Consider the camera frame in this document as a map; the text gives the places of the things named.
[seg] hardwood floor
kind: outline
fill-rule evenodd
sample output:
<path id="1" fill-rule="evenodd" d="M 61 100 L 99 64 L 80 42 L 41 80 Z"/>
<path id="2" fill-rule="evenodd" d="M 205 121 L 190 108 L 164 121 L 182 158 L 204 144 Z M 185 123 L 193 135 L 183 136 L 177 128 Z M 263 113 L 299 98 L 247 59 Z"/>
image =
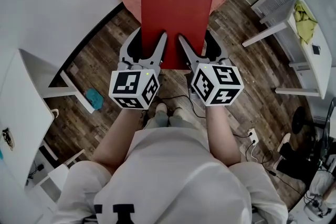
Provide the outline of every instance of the hardwood floor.
<path id="1" fill-rule="evenodd" d="M 58 108 L 60 115 L 54 120 L 45 140 L 57 153 L 60 162 L 67 160 L 81 149 L 86 150 L 90 158 L 106 131 L 118 116 L 120 109 L 108 97 L 109 82 L 112 70 L 116 70 L 119 61 L 119 49 L 126 38 L 140 26 L 131 13 L 122 10 L 109 21 L 84 47 L 67 68 L 75 85 L 84 93 L 89 88 L 96 89 L 103 97 L 102 109 L 89 114 L 75 97 L 59 97 L 47 99 L 51 109 Z M 272 151 L 273 158 L 265 163 L 272 169 L 272 164 L 279 157 L 276 151 L 283 135 L 291 132 L 291 119 L 299 106 L 306 108 L 310 114 L 305 97 L 275 94 L 275 87 L 299 88 L 295 73 L 288 67 L 288 59 L 274 38 L 262 40 L 247 48 L 241 43 L 248 37 L 263 30 L 258 17 L 250 9 L 245 0 L 227 0 L 216 12 L 210 15 L 208 29 L 214 36 L 223 41 L 229 58 L 239 68 L 245 88 L 233 105 L 227 106 L 229 123 L 233 132 L 246 136 L 250 128 L 255 128 L 259 143 L 254 156 L 262 162 L 263 156 Z M 188 71 L 163 70 L 162 86 L 159 89 L 161 98 L 169 98 L 187 94 L 184 75 Z M 204 134 L 205 120 L 198 118 L 191 110 L 187 98 L 181 97 L 165 100 L 170 109 L 182 107 L 187 109 L 189 120 Z M 154 103 L 149 110 L 153 116 Z M 204 116 L 204 106 L 195 102 L 195 112 Z M 297 149 L 304 144 L 307 133 L 314 130 L 304 128 L 298 135 L 291 136 L 291 145 Z M 237 138 L 245 160 L 245 150 L 250 145 L 248 138 Z M 304 184 L 280 172 L 277 175 L 299 192 L 304 192 Z M 270 179 L 280 197 L 290 208 L 299 198 L 289 186 L 279 178 L 270 175 Z"/>

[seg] power strip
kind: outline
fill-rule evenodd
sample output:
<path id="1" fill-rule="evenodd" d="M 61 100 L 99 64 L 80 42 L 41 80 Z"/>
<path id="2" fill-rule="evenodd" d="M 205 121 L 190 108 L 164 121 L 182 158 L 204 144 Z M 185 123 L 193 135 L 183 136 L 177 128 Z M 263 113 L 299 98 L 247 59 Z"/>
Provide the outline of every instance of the power strip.
<path id="1" fill-rule="evenodd" d="M 250 140 L 251 140 L 251 143 L 253 143 L 253 140 L 255 141 L 255 142 L 253 143 L 253 145 L 258 144 L 259 139 L 258 139 L 258 137 L 257 137 L 256 130 L 254 130 L 254 128 L 248 130 L 247 134 L 249 135 L 249 138 L 250 138 Z"/>

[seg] shoe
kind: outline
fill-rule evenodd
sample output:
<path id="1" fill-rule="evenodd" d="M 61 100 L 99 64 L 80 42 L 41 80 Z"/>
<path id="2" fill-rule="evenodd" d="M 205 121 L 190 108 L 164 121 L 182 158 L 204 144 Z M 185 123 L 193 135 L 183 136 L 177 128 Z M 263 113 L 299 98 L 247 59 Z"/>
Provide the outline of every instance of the shoe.
<path id="1" fill-rule="evenodd" d="M 280 158 L 273 164 L 273 169 L 274 170 L 276 170 L 278 168 L 278 165 L 279 165 L 280 161 L 282 161 L 283 159 L 285 159 L 285 158 L 280 156 Z"/>
<path id="2" fill-rule="evenodd" d="M 167 109 L 167 106 L 165 103 L 160 103 L 157 105 L 156 109 L 155 109 L 155 113 L 159 112 L 159 111 L 162 111 L 164 113 L 167 114 L 168 112 L 168 109 Z"/>
<path id="3" fill-rule="evenodd" d="M 184 110 L 183 110 L 182 108 L 177 108 L 177 109 L 175 109 L 175 111 L 174 111 L 174 113 L 173 113 L 173 116 L 179 117 L 179 118 L 181 118 L 182 120 L 187 121 L 187 120 L 186 120 L 185 113 L 184 113 Z"/>
<path id="4" fill-rule="evenodd" d="M 290 139 L 290 133 L 287 133 L 283 136 L 280 145 L 277 148 L 277 152 L 280 152 L 281 147 L 283 146 L 283 144 L 288 143 Z"/>

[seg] red folder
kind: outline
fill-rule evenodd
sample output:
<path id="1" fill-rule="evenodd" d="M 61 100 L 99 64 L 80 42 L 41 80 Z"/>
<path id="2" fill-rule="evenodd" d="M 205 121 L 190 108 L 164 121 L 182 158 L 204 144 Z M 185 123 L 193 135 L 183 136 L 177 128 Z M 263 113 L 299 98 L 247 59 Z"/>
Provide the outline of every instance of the red folder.
<path id="1" fill-rule="evenodd" d="M 142 53 L 149 58 L 166 31 L 162 69 L 188 69 L 177 35 L 187 38 L 201 55 L 212 0 L 141 0 Z"/>

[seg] blue object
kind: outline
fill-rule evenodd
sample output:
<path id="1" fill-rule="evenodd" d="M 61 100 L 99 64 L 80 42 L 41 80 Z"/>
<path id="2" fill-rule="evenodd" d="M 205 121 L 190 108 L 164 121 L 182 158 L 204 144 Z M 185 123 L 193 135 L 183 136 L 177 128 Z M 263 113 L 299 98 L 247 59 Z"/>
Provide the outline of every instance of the blue object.
<path id="1" fill-rule="evenodd" d="M 95 89 L 90 88 L 85 94 L 86 98 L 89 100 L 90 104 L 95 110 L 101 109 L 104 103 L 104 98 Z"/>

